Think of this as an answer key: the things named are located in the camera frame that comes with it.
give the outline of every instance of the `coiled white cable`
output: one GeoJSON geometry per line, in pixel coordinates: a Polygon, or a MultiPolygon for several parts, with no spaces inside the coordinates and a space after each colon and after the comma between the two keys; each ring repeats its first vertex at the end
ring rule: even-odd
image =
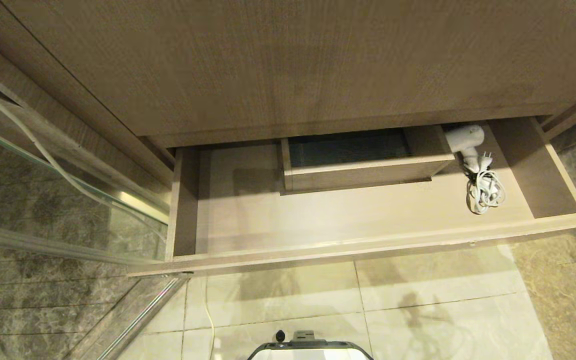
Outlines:
{"type": "Polygon", "coordinates": [[[66,179],[66,181],[70,185],[72,185],[75,189],[77,189],[80,193],[98,202],[101,205],[106,205],[107,207],[120,210],[121,212],[130,215],[132,218],[137,219],[137,221],[139,221],[147,228],[149,228],[151,231],[153,231],[164,243],[166,242],[166,237],[159,230],[157,230],[157,228],[147,223],[144,219],[141,218],[140,215],[135,214],[131,209],[121,207],[116,203],[107,201],[103,198],[99,198],[94,194],[90,193],[89,191],[87,191],[86,189],[84,189],[82,185],[80,185],[77,181],[74,180],[71,174],[67,173],[66,170],[62,168],[59,162],[57,162],[57,160],[55,160],[55,158],[50,154],[50,152],[48,152],[48,150],[46,150],[46,148],[41,144],[41,142],[39,142],[35,134],[32,131],[30,131],[30,129],[25,125],[25,123],[23,123],[23,121],[21,121],[15,114],[13,114],[13,112],[11,112],[4,105],[2,105],[2,103],[0,103],[0,112],[2,112],[5,116],[7,116],[15,125],[19,127],[19,129],[21,129],[23,134],[25,134],[25,136],[28,137],[30,141],[32,141],[34,146],[39,150],[39,152],[41,152],[43,157],[46,158],[46,160],[48,160],[48,162],[55,168],[55,170],[57,170],[57,172],[61,174],[61,176],[64,179],[66,179]]]}
{"type": "Polygon", "coordinates": [[[506,189],[493,170],[480,170],[468,183],[468,194],[473,198],[471,210],[475,214],[484,214],[506,200],[506,189]]]}

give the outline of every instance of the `white hair dryer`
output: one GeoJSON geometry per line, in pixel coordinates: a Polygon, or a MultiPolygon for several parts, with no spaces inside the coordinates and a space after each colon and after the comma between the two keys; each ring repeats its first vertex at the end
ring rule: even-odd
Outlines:
{"type": "Polygon", "coordinates": [[[475,146],[484,142],[484,130],[479,125],[466,125],[445,133],[453,153],[461,153],[463,166],[477,174],[480,171],[479,155],[475,146]]]}

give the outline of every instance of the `wooden cabinet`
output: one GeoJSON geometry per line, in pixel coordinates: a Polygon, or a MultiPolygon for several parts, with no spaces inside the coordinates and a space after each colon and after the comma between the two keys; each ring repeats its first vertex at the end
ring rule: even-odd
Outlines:
{"type": "Polygon", "coordinates": [[[576,190],[548,143],[576,123],[576,1],[0,0],[0,52],[3,93],[59,125],[73,153],[104,159],[109,178],[170,182],[176,160],[166,262],[135,275],[576,227],[576,190]],[[389,180],[362,170],[333,184],[284,166],[293,192],[381,186],[281,196],[281,139],[466,121],[482,122],[480,151],[508,193],[485,215],[466,206],[456,162],[432,181],[387,184],[397,166],[439,170],[445,149],[380,164],[389,180]]]}
{"type": "Polygon", "coordinates": [[[576,104],[576,2],[567,0],[3,3],[0,17],[14,14],[45,57],[162,149],[576,104]]]}
{"type": "Polygon", "coordinates": [[[576,228],[576,189],[537,121],[480,124],[486,139],[478,150],[493,153],[507,194],[483,215],[469,209],[457,162],[432,181],[282,196],[277,143],[180,148],[167,261],[133,275],[443,251],[576,228]],[[189,185],[184,173],[196,174],[189,185]]]}

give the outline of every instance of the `white cable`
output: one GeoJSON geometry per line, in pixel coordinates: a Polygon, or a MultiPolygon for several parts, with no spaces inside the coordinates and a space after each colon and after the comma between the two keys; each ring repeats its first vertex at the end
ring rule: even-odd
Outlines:
{"type": "Polygon", "coordinates": [[[48,160],[48,162],[55,168],[55,170],[57,170],[57,172],[59,174],[61,174],[61,176],[64,179],[66,179],[66,181],[69,184],[71,184],[75,189],[77,189],[80,193],[82,193],[85,196],[87,196],[88,198],[100,203],[101,205],[106,205],[108,207],[111,207],[111,208],[120,210],[122,212],[125,212],[126,214],[130,215],[131,217],[137,219],[137,221],[139,221],[140,223],[146,225],[146,227],[148,227],[150,230],[152,230],[163,242],[166,242],[166,237],[164,235],[162,235],[162,233],[160,233],[160,231],[158,231],[156,228],[154,228],[151,224],[147,223],[138,214],[135,214],[132,209],[128,209],[126,207],[121,207],[119,205],[116,205],[116,203],[106,201],[102,198],[98,198],[94,194],[92,194],[89,191],[87,191],[86,189],[84,189],[84,187],[82,187],[82,185],[80,185],[78,182],[76,182],[73,179],[73,177],[71,176],[71,174],[67,173],[66,170],[64,170],[64,168],[62,168],[62,166],[59,164],[59,162],[57,162],[57,160],[55,160],[55,158],[52,155],[50,155],[50,152],[48,152],[48,150],[46,150],[46,148],[41,144],[41,142],[39,142],[37,137],[35,137],[34,133],[32,133],[32,131],[30,131],[30,129],[28,129],[28,127],[26,127],[26,125],[23,123],[23,121],[21,121],[15,114],[13,114],[4,105],[2,105],[2,103],[0,103],[0,112],[2,112],[5,116],[7,116],[15,125],[17,125],[21,129],[23,134],[25,134],[25,136],[28,137],[28,139],[30,139],[30,141],[32,141],[34,146],[39,150],[39,152],[41,152],[43,157],[46,158],[46,160],[48,160]]]}
{"type": "Polygon", "coordinates": [[[210,310],[208,310],[208,276],[206,276],[205,281],[205,296],[203,297],[203,308],[206,310],[206,315],[208,315],[208,320],[210,321],[210,329],[212,330],[212,340],[210,340],[210,354],[208,355],[208,360],[212,360],[213,349],[215,348],[215,324],[213,323],[213,317],[210,316],[210,310]]]}
{"type": "Polygon", "coordinates": [[[468,193],[474,200],[475,214],[484,214],[506,200],[506,189],[493,170],[480,170],[475,180],[468,183],[468,193]]]}

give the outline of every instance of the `cabinet door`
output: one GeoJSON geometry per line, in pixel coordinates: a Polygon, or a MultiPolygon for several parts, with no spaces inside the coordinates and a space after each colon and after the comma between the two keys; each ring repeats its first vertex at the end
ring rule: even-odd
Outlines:
{"type": "Polygon", "coordinates": [[[5,3],[139,136],[576,101],[567,0],[5,3]]]}

